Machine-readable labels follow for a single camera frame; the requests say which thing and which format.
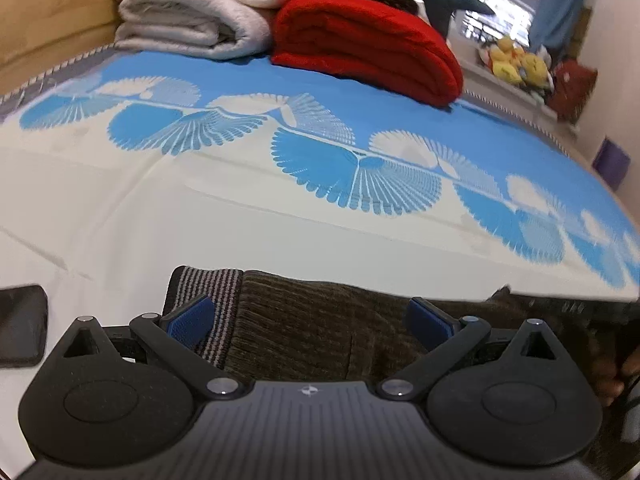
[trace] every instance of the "bed sheet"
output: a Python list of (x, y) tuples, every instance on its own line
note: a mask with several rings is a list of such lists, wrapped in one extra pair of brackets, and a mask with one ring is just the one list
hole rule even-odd
[[(638, 296), (632, 222), (535, 136), (266, 58), (117, 58), (0, 126), (0, 182), (0, 285), (44, 286), (49, 350), (76, 316), (159, 312), (179, 265), (430, 298)], [(0, 372), (10, 475), (30, 461), (33, 374)]]

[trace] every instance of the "wooden headboard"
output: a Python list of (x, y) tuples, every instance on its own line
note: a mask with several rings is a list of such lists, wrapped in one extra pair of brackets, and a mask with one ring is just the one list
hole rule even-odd
[(0, 0), (0, 95), (111, 43), (117, 25), (114, 0)]

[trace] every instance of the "blue curtain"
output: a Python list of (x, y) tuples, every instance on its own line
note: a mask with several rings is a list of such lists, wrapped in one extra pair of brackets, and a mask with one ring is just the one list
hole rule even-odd
[(561, 48), (571, 39), (584, 0), (540, 0), (529, 30), (529, 46)]

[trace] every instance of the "logo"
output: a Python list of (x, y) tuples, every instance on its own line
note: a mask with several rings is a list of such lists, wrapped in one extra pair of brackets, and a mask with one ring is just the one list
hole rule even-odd
[(307, 397), (311, 397), (318, 393), (320, 390), (318, 390), (315, 386), (308, 384), (307, 386), (303, 386), (302, 388), (300, 388), (298, 391), (303, 395), (306, 395)]

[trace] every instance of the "wall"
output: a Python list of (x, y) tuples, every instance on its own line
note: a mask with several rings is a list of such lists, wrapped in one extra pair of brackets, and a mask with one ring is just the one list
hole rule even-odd
[(640, 0), (595, 0), (580, 62), (599, 70), (580, 118), (578, 149), (589, 160), (607, 136), (631, 156), (618, 196), (640, 219)]

